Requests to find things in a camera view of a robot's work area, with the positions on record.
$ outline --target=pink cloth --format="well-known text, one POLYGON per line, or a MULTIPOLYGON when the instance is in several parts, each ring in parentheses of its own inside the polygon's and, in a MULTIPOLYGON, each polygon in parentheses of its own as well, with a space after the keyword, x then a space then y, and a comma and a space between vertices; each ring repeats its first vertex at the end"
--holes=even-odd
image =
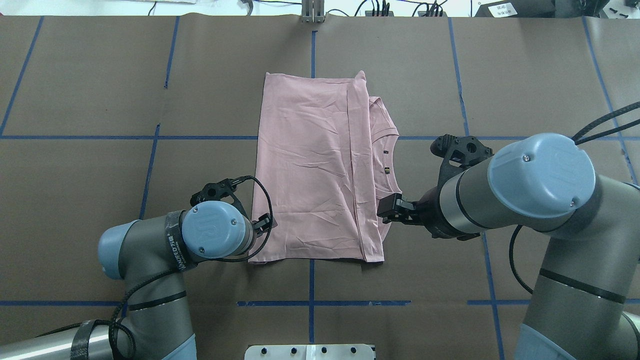
MULTIPOLYGON (((393 171, 397 137, 382 100, 369 97, 362 71, 355 79, 267 73, 255 175, 278 226, 250 262, 384 261, 390 224, 376 210, 379 199, 400 192, 393 171)), ((252 214, 266 212, 256 186, 252 214)))

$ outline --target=folded pink shirt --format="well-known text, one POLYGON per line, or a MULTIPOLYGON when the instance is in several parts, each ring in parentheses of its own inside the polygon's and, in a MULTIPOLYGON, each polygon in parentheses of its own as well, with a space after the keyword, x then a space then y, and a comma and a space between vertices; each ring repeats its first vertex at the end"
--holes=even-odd
MULTIPOLYGON (((393 170, 397 137, 382 100, 369 97, 362 71, 354 79, 267 73, 255 175, 278 226, 250 262, 383 261, 390 224, 376 210, 378 200, 400 192, 393 170)), ((266 212, 256 186, 252 213, 266 212)))

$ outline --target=white label sticker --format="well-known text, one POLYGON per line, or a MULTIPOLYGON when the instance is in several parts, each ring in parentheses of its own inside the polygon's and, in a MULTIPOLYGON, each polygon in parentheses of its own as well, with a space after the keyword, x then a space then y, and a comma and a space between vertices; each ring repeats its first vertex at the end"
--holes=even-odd
POLYGON ((511 3, 489 6, 489 11, 493 17, 507 17, 518 15, 518 12, 511 3))

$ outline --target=white bracket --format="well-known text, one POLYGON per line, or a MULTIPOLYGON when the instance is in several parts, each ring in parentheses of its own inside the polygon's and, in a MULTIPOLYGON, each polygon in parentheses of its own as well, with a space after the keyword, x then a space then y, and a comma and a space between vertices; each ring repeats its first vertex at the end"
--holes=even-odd
POLYGON ((254 345, 244 360, 376 360, 373 345, 254 345))
POLYGON ((324 0, 302 0, 302 22, 324 22, 324 0))

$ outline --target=blue plastic cover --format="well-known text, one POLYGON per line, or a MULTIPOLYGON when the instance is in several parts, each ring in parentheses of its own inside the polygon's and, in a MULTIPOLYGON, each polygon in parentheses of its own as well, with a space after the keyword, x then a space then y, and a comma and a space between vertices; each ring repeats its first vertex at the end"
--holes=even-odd
POLYGON ((532 218, 555 218, 584 205, 596 173, 586 152, 553 133, 511 143, 491 159, 493 194, 509 209, 532 218))
POLYGON ((546 336, 521 323, 515 360, 575 360, 546 336))
POLYGON ((182 221, 182 238, 187 248, 207 259, 231 255, 242 245, 245 232, 240 211, 223 201, 201 202, 182 221))
POLYGON ((133 224, 140 220, 133 220, 128 224, 114 226, 102 234, 98 243, 98 259, 102 264, 102 271, 114 280, 122 279, 118 260, 120 258, 120 247, 125 236, 133 224))
POLYGON ((196 334, 191 335, 163 360, 196 360, 196 334))

